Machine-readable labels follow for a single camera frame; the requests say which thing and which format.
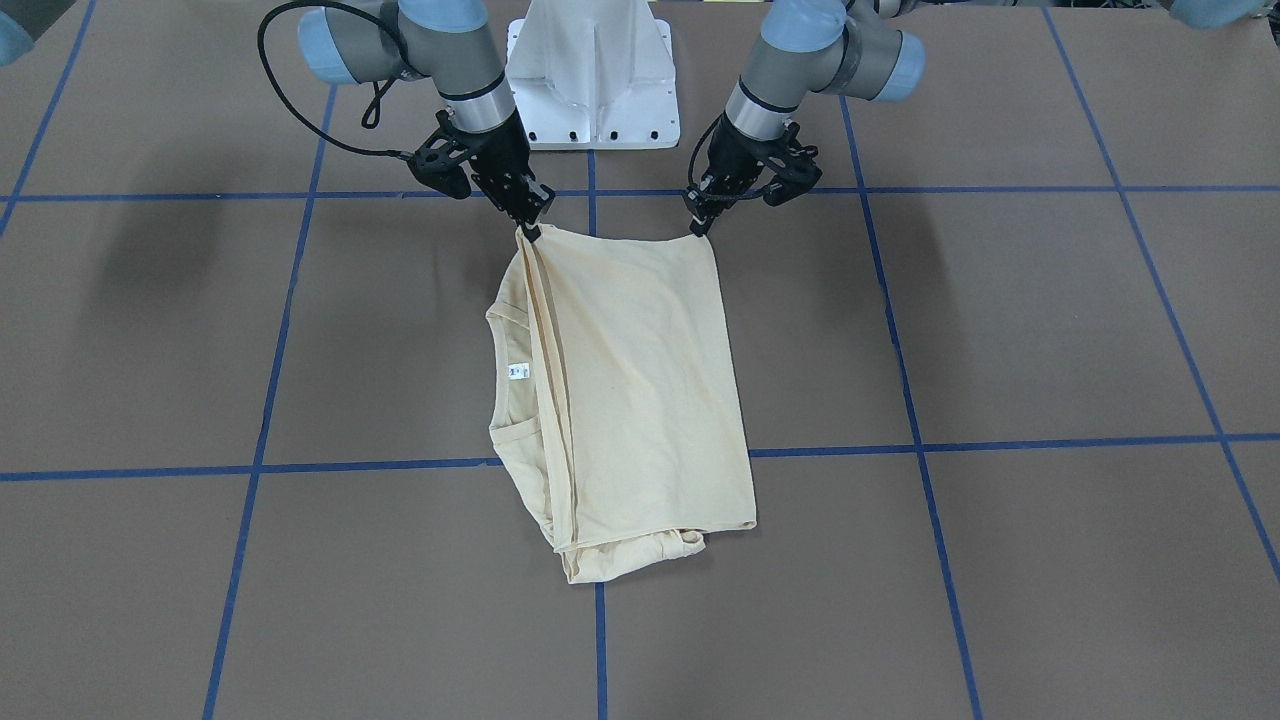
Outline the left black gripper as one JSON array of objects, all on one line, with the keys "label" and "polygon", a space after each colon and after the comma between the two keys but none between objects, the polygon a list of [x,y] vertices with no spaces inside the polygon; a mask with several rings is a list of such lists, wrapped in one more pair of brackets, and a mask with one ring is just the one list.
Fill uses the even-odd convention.
[{"label": "left black gripper", "polygon": [[763,200],[762,191],[774,174],[762,163],[767,141],[746,136],[730,123],[726,114],[708,127],[690,159],[695,163],[701,146],[708,143],[708,168],[698,178],[690,178],[690,195],[684,196],[692,234],[705,237],[716,220],[736,202]]}]

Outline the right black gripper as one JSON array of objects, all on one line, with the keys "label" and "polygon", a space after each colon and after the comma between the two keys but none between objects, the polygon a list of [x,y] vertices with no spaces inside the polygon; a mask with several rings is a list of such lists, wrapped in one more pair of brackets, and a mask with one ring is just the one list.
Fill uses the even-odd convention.
[{"label": "right black gripper", "polygon": [[508,217],[530,243],[541,237],[540,222],[556,200],[556,191],[538,182],[530,167],[530,142],[518,110],[484,132],[460,129],[474,145],[468,160],[481,192]]}]

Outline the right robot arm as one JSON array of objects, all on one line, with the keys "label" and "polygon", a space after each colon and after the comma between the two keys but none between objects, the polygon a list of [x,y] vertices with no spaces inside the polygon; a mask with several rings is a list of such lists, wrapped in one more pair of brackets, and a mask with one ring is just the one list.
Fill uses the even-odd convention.
[{"label": "right robot arm", "polygon": [[475,190],[535,241],[556,192],[530,165],[531,146],[481,1],[288,1],[273,8],[256,32],[269,79],[269,26],[301,12],[300,53],[329,85],[370,83],[375,95],[366,126],[380,118],[381,100],[398,82],[429,78],[442,100],[436,128],[413,151],[387,149],[415,179],[452,199]]}]

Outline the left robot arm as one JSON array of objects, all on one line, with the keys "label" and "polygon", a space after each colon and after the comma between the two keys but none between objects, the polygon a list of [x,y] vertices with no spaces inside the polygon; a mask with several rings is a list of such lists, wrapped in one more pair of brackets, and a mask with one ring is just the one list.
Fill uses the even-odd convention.
[{"label": "left robot arm", "polygon": [[690,231],[704,236],[737,202],[777,208],[808,193],[822,170],[794,119],[810,94],[899,102],[925,72],[925,47],[888,26],[913,1],[774,1],[724,104],[687,165]]}]

